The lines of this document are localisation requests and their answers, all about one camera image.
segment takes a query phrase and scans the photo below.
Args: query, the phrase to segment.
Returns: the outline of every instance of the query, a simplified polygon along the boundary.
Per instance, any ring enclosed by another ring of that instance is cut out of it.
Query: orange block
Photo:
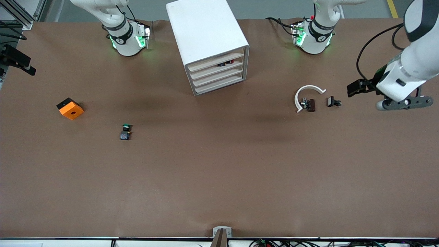
[[[59,112],[70,120],[79,117],[84,113],[84,110],[74,102],[71,98],[65,99],[63,102],[57,105]]]

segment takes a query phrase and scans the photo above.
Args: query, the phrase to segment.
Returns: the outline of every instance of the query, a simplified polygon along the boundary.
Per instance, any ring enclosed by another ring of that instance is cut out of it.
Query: black connector
[[[332,106],[341,106],[342,102],[340,100],[335,100],[333,96],[329,97],[327,100],[327,106],[328,107],[332,107]]]

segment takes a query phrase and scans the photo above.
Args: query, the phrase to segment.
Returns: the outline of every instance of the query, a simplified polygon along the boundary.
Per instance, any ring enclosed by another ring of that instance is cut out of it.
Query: gray floor
[[[395,9],[396,9],[396,12],[398,13],[398,17],[401,17],[401,18],[404,17],[404,13],[406,12],[406,9],[411,2],[413,2],[413,0],[397,0],[397,1],[395,1]]]
[[[130,7],[137,19],[168,20],[165,5],[174,0],[131,0]],[[237,19],[281,19],[311,16],[311,0],[228,0]],[[346,18],[390,18],[386,0],[369,0],[355,6],[343,6]],[[54,0],[46,18],[48,22],[97,22],[98,20],[70,0]]]

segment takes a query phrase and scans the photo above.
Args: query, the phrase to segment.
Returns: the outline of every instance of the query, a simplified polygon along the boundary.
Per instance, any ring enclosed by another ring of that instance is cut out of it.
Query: yellow floor stripe
[[[390,13],[393,18],[398,18],[398,13],[396,12],[395,5],[393,4],[393,0],[387,0],[387,4],[389,5]]]

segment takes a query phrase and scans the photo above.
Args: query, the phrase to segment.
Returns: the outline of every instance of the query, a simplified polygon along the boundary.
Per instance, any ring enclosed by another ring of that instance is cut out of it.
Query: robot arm
[[[308,19],[293,28],[294,44],[310,54],[323,52],[332,38],[332,31],[341,16],[339,5],[355,5],[367,0],[313,0],[314,19]]]
[[[376,91],[385,100],[378,110],[413,109],[430,106],[433,99],[421,95],[421,85],[439,74],[439,2],[414,0],[404,15],[411,44],[380,68],[373,79],[357,80],[348,86],[348,96]]]
[[[148,47],[149,27],[128,20],[118,7],[126,7],[129,0],[70,0],[102,22],[113,47],[124,56],[133,56]]]

